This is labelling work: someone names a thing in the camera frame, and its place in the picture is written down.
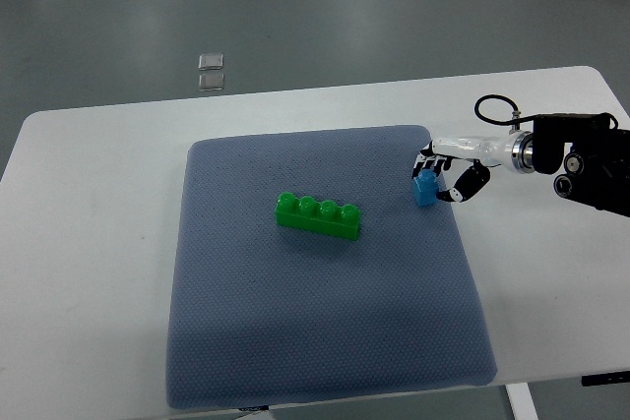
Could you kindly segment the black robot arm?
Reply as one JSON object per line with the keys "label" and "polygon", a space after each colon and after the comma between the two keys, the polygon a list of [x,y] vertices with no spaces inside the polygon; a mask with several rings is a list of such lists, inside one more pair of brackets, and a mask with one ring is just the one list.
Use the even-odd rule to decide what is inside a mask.
{"label": "black robot arm", "polygon": [[554,177],[558,197],[629,215],[629,132],[612,114],[539,114],[532,147],[535,172]]}

